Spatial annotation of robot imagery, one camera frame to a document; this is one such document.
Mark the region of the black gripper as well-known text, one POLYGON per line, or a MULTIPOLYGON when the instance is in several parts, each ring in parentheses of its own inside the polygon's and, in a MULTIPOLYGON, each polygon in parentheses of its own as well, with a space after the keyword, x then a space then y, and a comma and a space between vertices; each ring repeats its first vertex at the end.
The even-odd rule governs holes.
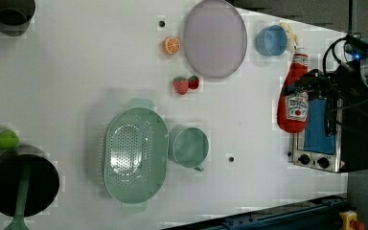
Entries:
POLYGON ((284 95, 312 92, 314 99, 339 98, 340 95, 351 101, 368 96, 368 88, 360 75, 360 63, 348 62, 349 69, 339 66, 335 71, 324 74, 313 69, 298 78, 286 80, 284 95))

